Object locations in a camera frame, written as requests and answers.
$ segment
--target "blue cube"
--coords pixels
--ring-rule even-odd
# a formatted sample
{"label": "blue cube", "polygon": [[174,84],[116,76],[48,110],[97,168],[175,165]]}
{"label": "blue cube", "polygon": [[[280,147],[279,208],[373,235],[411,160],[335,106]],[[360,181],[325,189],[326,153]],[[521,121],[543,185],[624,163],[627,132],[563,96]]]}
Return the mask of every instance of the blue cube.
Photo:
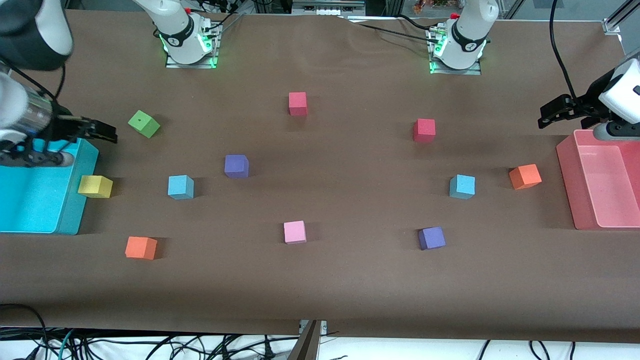
{"label": "blue cube", "polygon": [[447,245],[444,241],[444,233],[440,226],[422,229],[418,233],[418,237],[420,238],[420,249],[422,250],[437,249]]}
{"label": "blue cube", "polygon": [[232,179],[249,177],[249,159],[245,155],[227,155],[225,174]]}
{"label": "blue cube", "polygon": [[476,194],[476,179],[473,176],[456,175],[449,185],[449,196],[458,199],[471,199]]}
{"label": "blue cube", "polygon": [[176,200],[193,199],[193,179],[187,175],[170,176],[167,194]]}

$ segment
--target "blue bin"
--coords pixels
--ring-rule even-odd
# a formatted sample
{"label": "blue bin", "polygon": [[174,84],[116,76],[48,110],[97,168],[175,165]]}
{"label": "blue bin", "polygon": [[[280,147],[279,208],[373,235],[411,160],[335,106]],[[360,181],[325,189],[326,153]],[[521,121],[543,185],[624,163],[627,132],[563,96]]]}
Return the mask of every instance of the blue bin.
{"label": "blue bin", "polygon": [[[66,141],[49,144],[51,151]],[[36,140],[34,148],[44,142]],[[80,139],[65,150],[75,157],[69,167],[0,166],[0,233],[75,235],[86,197],[77,193],[83,175],[92,175],[98,149]]]}

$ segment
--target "yellow cube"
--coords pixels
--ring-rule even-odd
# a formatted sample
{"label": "yellow cube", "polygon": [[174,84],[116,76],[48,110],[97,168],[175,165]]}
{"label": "yellow cube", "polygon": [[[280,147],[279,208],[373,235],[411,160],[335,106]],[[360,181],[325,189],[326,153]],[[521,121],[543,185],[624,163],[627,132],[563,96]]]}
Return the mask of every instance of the yellow cube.
{"label": "yellow cube", "polygon": [[85,175],[80,180],[78,194],[86,197],[94,197],[98,199],[108,199],[111,197],[111,187],[113,181],[104,176]]}

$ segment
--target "pink cube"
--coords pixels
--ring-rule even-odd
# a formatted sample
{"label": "pink cube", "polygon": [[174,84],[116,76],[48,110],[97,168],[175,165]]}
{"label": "pink cube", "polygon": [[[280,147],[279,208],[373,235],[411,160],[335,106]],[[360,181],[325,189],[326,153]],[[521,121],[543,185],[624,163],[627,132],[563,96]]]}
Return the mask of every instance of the pink cube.
{"label": "pink cube", "polygon": [[289,113],[292,116],[307,116],[307,93],[289,93]]}
{"label": "pink cube", "polygon": [[306,243],[305,222],[293,221],[284,223],[284,242],[288,244]]}
{"label": "pink cube", "polygon": [[418,119],[413,125],[413,141],[432,142],[436,137],[436,121],[433,119]]}

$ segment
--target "green cube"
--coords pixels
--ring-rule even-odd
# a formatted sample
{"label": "green cube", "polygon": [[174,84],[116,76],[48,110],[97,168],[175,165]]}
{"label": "green cube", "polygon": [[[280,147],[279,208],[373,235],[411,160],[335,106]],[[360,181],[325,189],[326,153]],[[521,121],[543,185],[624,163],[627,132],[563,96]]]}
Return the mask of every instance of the green cube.
{"label": "green cube", "polygon": [[138,112],[133,115],[131,120],[129,120],[129,125],[131,125],[137,132],[142,135],[150,138],[156,131],[160,128],[160,124],[154,120],[154,118],[149,115],[143,113],[138,110]]}

